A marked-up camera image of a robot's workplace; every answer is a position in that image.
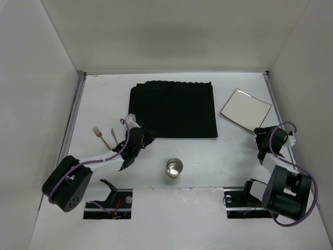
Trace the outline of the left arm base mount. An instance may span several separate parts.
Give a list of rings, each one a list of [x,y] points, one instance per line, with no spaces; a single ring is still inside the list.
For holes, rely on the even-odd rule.
[[[105,179],[92,183],[84,195],[83,219],[128,220],[132,215],[133,190],[119,189]]]

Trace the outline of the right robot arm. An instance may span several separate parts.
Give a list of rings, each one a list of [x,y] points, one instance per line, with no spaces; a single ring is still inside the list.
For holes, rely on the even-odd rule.
[[[312,179],[300,173],[280,153],[283,147],[294,146],[295,133],[277,126],[255,128],[258,160],[270,176],[268,183],[250,179],[244,186],[244,197],[256,199],[262,208],[294,221],[306,213]]]

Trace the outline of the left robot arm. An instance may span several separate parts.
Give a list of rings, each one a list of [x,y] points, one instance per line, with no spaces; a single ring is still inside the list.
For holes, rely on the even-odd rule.
[[[66,156],[51,173],[42,186],[42,193],[49,198],[49,203],[57,205],[62,211],[72,211],[84,197],[93,175],[92,167],[99,167],[104,161],[118,156],[123,159],[120,171],[134,163],[142,149],[145,149],[156,138],[156,132],[144,126],[130,128],[125,133],[125,140],[112,151],[116,154],[103,159],[80,162],[72,155]]]

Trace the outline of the square white plate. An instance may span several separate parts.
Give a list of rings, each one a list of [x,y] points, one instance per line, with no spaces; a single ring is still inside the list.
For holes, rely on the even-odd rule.
[[[272,105],[236,89],[220,114],[237,125],[253,132],[265,120]]]

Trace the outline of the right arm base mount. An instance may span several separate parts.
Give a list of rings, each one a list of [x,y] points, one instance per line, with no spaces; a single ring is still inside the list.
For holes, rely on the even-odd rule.
[[[228,219],[271,219],[270,212],[262,208],[261,202],[245,196],[242,187],[225,188],[222,202]]]

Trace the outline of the metal cup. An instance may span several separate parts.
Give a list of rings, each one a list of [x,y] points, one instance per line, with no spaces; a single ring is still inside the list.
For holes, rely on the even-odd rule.
[[[183,163],[178,158],[169,159],[166,163],[166,172],[169,178],[177,179],[183,171]]]

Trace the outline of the black cloth placemat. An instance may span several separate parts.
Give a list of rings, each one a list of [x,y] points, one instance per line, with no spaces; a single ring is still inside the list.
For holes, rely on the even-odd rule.
[[[158,138],[218,137],[211,82],[138,83],[130,92],[129,113]]]

